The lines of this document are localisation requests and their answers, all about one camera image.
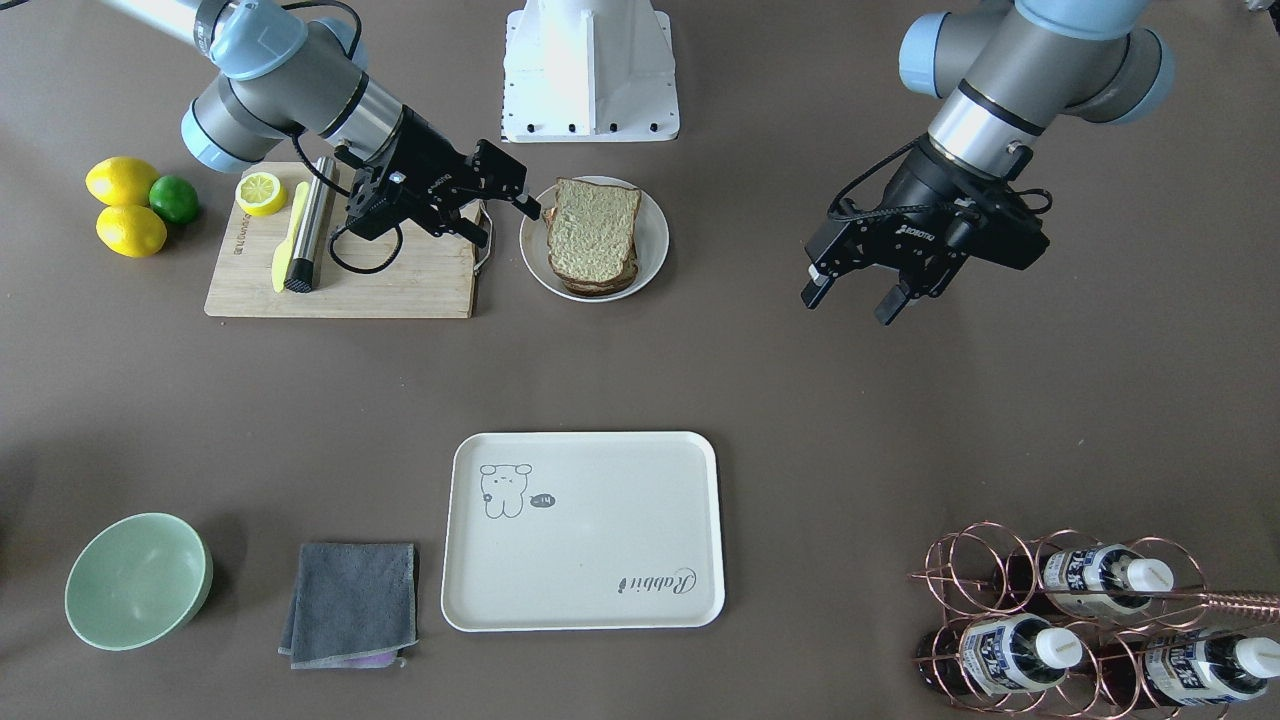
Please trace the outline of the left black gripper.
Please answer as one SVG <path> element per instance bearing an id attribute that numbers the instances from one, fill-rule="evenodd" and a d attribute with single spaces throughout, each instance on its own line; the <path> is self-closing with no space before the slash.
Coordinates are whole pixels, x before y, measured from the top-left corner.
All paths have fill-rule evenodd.
<path id="1" fill-rule="evenodd" d="M 947 159 L 919 136 L 846 183 L 806 243 L 814 310 L 835 281 L 867 266 L 899 273 L 874 310 L 882 325 L 922 297 L 936 299 L 969 258 L 1024 270 L 1050 246 L 1047 191 L 1018 192 Z"/>

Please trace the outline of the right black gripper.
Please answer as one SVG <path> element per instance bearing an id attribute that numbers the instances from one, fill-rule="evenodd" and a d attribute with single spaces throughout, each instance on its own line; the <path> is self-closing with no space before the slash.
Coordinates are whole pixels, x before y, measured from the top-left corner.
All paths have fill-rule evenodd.
<path id="1" fill-rule="evenodd" d="M 480 138 L 465 156 L 404 108 L 388 145 L 356 173 L 346 208 L 347 231 L 375 240 L 411 220 L 435 237 L 453 234 L 488 249 L 486 209 L 466 204 L 502 200 L 539 220 L 541 205 L 529 195 L 526 179 L 525 164 L 506 150 Z"/>

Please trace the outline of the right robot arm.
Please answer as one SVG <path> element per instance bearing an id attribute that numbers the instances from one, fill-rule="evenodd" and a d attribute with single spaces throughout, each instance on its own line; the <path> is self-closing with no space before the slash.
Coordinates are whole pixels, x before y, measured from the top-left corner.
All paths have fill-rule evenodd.
<path id="1" fill-rule="evenodd" d="M 247 170 L 284 138 L 311 131 L 355 170 L 346 228 L 362 238 L 412 222 L 485 246 L 488 233 L 461 214 L 476 200 L 541 217 L 524 164 L 485 140 L 458 152 L 369 76 L 353 29 L 338 20 L 305 20 L 273 1 L 118 1 L 115 9 L 218 68 L 180 123 L 191 154 L 214 170 Z"/>

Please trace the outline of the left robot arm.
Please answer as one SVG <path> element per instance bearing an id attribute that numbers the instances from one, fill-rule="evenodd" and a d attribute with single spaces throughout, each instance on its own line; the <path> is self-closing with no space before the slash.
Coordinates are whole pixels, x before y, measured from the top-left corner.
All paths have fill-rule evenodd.
<path id="1" fill-rule="evenodd" d="M 970 259 L 1027 269 L 1048 247 L 1043 208 L 1012 182 L 1060 115 L 1124 124 L 1153 111 L 1175 78 L 1170 46 L 1138 20 L 1143 1 L 982 1 L 919 17 L 899 76 L 942 100 L 928 129 L 895 150 L 896 172 L 872 209 L 840 190 L 808 241 L 817 307 L 847 273 L 883 266 L 896 284 L 876 307 L 890 324 L 945 292 Z"/>

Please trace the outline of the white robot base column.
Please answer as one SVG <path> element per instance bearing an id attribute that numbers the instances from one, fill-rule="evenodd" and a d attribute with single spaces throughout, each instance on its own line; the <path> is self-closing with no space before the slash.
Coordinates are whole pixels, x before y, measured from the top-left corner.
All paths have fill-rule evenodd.
<path id="1" fill-rule="evenodd" d="M 507 15 L 503 68 L 506 142 L 678 137 L 671 19 L 649 1 L 527 1 Z"/>

